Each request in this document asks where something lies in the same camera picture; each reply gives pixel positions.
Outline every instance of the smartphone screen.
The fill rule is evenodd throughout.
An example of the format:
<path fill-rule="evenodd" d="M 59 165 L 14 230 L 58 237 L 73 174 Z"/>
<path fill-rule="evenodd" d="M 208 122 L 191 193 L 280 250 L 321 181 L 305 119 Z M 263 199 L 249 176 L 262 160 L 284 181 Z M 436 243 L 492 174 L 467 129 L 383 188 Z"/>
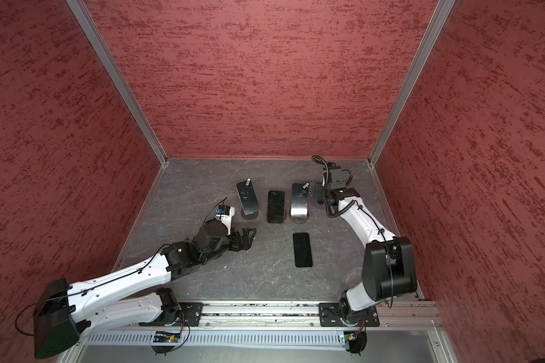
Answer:
<path fill-rule="evenodd" d="M 267 206 L 267 222 L 283 223 L 285 220 L 285 193 L 269 191 L 269 205 Z"/>
<path fill-rule="evenodd" d="M 293 234 L 293 248 L 295 249 L 295 266 L 312 267 L 311 241 L 308 233 Z"/>

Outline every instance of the black mounting plate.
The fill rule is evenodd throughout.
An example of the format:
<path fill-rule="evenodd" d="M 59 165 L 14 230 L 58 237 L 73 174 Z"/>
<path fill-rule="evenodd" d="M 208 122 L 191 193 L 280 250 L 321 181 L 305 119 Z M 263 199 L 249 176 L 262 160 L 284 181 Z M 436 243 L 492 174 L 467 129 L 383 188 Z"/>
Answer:
<path fill-rule="evenodd" d="M 203 307 L 202 302 L 180 302 L 180 309 L 184 313 L 184 321 L 188 326 L 198 326 Z"/>
<path fill-rule="evenodd" d="M 379 326 L 379 317 L 375 307 L 364 310 L 365 326 Z M 346 326 L 341 320 L 338 302 L 320 302 L 319 320 L 321 326 Z"/>

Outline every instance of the textured red wall panel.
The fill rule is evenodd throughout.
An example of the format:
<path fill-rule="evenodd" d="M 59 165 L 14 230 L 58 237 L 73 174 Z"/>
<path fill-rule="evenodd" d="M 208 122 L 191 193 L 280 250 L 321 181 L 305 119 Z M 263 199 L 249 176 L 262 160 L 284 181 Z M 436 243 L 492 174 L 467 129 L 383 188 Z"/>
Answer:
<path fill-rule="evenodd" d="M 459 360 L 545 357 L 545 2 L 455 4 L 378 172 Z"/>
<path fill-rule="evenodd" d="M 436 0 L 86 0 L 170 157 L 368 157 Z"/>
<path fill-rule="evenodd" d="M 111 270 L 158 167 L 65 1 L 0 1 L 0 362 L 46 283 Z"/>

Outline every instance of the enclosure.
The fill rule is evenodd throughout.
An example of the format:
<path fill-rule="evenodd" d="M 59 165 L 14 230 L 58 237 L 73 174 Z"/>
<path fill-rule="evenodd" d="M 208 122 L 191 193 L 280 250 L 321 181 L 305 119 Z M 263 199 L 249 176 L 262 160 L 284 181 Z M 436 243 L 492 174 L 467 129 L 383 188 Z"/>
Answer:
<path fill-rule="evenodd" d="M 269 191 L 290 214 L 324 181 L 313 155 L 414 248 L 419 289 L 377 307 L 361 357 L 318 305 L 361 282 L 364 244 L 314 202 L 266 219 Z M 0 361 L 35 360 L 14 323 L 46 284 L 192 238 L 225 197 L 256 236 L 165 284 L 204 303 L 181 350 L 127 326 L 51 361 L 545 358 L 545 1 L 0 2 Z"/>

